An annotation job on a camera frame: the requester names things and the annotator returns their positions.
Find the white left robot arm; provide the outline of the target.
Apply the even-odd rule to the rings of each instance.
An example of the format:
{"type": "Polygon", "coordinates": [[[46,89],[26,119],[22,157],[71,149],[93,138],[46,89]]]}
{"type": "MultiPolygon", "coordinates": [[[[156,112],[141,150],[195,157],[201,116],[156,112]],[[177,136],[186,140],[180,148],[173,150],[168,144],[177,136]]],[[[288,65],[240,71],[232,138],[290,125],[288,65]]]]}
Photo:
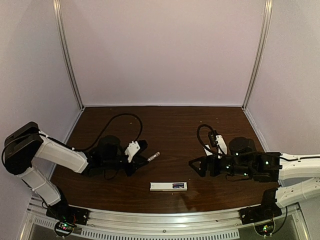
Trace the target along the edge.
{"type": "Polygon", "coordinates": [[[95,145],[85,150],[75,149],[40,131],[38,124],[31,121],[5,139],[1,161],[9,173],[21,178],[47,205],[54,206],[62,202],[63,194],[32,163],[35,158],[92,177],[107,170],[124,170],[127,176],[132,176],[160,155],[157,152],[144,157],[141,153],[148,147],[146,140],[134,140],[122,147],[114,135],[101,137],[95,145]]]}

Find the clear tester screwdriver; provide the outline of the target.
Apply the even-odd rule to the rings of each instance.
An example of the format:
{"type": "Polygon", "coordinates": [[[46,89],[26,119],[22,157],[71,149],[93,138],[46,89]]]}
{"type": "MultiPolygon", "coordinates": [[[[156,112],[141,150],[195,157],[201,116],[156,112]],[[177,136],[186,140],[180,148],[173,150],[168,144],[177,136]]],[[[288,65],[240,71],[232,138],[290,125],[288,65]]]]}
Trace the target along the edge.
{"type": "Polygon", "coordinates": [[[153,154],[152,156],[150,156],[147,161],[151,162],[153,160],[155,160],[156,158],[158,158],[160,156],[160,152],[156,152],[155,154],[153,154]]]}

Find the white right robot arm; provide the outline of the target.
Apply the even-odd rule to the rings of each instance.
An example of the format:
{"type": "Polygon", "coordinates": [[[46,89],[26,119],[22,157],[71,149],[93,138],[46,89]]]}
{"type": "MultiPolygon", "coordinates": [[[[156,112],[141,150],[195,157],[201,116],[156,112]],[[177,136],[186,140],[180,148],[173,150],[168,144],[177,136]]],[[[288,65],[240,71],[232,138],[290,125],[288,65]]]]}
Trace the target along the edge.
{"type": "Polygon", "coordinates": [[[320,194],[319,154],[297,155],[283,152],[259,152],[250,138],[236,137],[226,145],[221,135],[209,136],[203,145],[205,156],[189,161],[200,177],[224,174],[237,181],[277,183],[263,193],[261,205],[284,208],[320,194]]]}

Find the right aluminium frame post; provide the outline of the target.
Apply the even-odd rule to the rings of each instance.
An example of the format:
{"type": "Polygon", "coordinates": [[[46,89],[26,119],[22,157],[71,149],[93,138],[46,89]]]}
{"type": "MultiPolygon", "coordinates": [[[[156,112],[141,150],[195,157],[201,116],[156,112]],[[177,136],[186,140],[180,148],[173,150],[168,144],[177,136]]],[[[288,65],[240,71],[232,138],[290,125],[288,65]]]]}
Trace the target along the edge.
{"type": "Polygon", "coordinates": [[[264,49],[266,47],[267,39],[270,31],[272,13],[273,13],[273,1],[266,0],[264,11],[263,11],[263,18],[262,18],[262,24],[260,29],[260,36],[259,36],[258,46],[256,50],[256,55],[255,55],[255,59],[254,59],[254,63],[253,63],[253,67],[250,75],[248,88],[242,104],[242,109],[244,111],[248,108],[248,105],[254,90],[254,86],[258,77],[259,69],[262,63],[264,49]]]}

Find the left aluminium frame post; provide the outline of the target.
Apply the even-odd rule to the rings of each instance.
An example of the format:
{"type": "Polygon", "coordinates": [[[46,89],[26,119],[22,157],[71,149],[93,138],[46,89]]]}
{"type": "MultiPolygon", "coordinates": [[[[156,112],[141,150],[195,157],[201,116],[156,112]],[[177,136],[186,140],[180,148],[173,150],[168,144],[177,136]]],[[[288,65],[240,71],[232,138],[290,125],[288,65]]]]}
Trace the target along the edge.
{"type": "Polygon", "coordinates": [[[85,107],[80,95],[79,87],[76,82],[76,77],[75,77],[74,69],[72,66],[70,51],[69,51],[68,42],[67,42],[66,31],[64,28],[62,6],[61,6],[62,1],[53,0],[52,2],[53,2],[54,16],[55,16],[56,25],[57,25],[58,37],[59,37],[61,50],[62,50],[62,57],[64,60],[70,86],[71,86],[73,95],[75,97],[75,101],[78,109],[83,110],[85,107]]]}

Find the white remote control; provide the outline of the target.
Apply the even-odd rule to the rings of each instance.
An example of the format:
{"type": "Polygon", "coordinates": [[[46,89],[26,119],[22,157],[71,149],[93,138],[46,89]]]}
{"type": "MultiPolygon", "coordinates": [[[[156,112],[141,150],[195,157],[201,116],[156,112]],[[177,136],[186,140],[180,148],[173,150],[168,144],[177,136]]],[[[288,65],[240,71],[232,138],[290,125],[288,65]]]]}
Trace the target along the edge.
{"type": "Polygon", "coordinates": [[[188,190],[187,182],[151,182],[151,192],[184,192],[188,190]],[[173,189],[173,184],[184,183],[184,189],[173,189]]]}

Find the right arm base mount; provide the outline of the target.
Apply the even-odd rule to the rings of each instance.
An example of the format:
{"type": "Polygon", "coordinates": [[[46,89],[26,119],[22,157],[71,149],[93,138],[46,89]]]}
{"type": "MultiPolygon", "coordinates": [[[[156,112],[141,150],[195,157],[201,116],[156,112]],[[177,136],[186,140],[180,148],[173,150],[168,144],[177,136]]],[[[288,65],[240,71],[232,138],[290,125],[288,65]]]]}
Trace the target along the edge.
{"type": "Polygon", "coordinates": [[[239,212],[243,225],[254,224],[256,233],[262,237],[269,237],[277,233],[275,217],[283,214],[282,209],[277,205],[276,192],[278,188],[266,190],[262,195],[260,205],[241,208],[239,212]]]}

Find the aluminium frame post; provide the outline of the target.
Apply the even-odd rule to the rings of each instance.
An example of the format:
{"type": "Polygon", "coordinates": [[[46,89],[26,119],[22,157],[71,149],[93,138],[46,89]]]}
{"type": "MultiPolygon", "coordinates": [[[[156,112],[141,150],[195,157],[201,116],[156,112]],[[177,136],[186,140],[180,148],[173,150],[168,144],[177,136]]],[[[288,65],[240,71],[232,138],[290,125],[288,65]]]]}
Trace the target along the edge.
{"type": "Polygon", "coordinates": [[[83,110],[85,107],[80,95],[79,87],[76,82],[76,77],[75,77],[74,69],[72,66],[70,51],[69,51],[68,42],[67,42],[66,31],[64,28],[62,6],[61,6],[62,1],[53,0],[52,2],[53,2],[54,16],[55,16],[56,25],[57,25],[58,37],[59,37],[61,50],[62,50],[62,57],[64,60],[70,86],[71,86],[73,95],[75,97],[75,101],[78,109],[83,110]]]}
{"type": "Polygon", "coordinates": [[[254,59],[254,63],[253,63],[253,67],[250,75],[248,88],[242,104],[242,109],[244,111],[248,108],[248,105],[254,90],[254,86],[258,77],[259,69],[262,63],[264,49],[266,47],[267,39],[270,31],[272,13],[273,13],[273,1],[266,0],[264,11],[263,11],[263,18],[262,18],[262,24],[260,29],[260,36],[259,36],[258,46],[256,50],[256,55],[255,55],[255,59],[254,59]]]}

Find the white battery cover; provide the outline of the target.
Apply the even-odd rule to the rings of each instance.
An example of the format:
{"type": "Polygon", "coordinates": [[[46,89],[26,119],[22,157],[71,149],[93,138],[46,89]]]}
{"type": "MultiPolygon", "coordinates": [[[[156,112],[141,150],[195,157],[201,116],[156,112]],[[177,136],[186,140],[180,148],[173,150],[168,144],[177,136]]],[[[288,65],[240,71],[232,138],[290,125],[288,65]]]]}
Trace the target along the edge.
{"type": "Polygon", "coordinates": [[[213,155],[213,153],[212,152],[210,152],[210,146],[208,145],[208,144],[206,144],[204,147],[203,147],[203,149],[204,149],[204,152],[205,152],[205,154],[207,155],[207,156],[212,156],[213,155]]]}

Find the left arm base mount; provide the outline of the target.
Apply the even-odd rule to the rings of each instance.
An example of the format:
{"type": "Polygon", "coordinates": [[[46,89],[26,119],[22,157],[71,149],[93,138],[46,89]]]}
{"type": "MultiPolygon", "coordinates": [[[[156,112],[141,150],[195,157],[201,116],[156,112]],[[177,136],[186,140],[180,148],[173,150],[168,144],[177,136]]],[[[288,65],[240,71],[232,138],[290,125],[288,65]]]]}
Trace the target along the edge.
{"type": "Polygon", "coordinates": [[[62,190],[58,187],[60,201],[54,205],[46,204],[46,216],[58,220],[53,230],[60,238],[70,236],[77,225],[85,226],[88,221],[90,211],[86,208],[69,205],[67,198],[62,190]]]}

